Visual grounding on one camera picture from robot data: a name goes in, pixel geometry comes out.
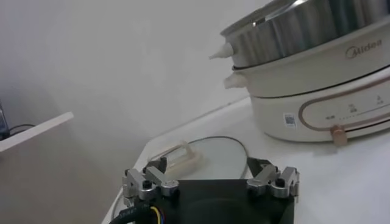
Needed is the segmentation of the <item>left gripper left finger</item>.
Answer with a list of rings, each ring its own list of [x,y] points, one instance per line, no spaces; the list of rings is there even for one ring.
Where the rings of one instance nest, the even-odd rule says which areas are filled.
[[[179,182],[165,175],[168,162],[165,157],[149,161],[141,170],[127,169],[122,178],[122,195],[129,201],[151,201],[161,195],[173,197]]]

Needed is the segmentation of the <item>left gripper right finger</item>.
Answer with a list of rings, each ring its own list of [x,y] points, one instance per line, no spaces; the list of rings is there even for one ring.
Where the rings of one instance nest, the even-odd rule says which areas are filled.
[[[295,167],[280,170],[266,159],[249,157],[247,166],[253,176],[246,182],[249,192],[256,197],[270,194],[275,198],[299,196],[300,173]]]

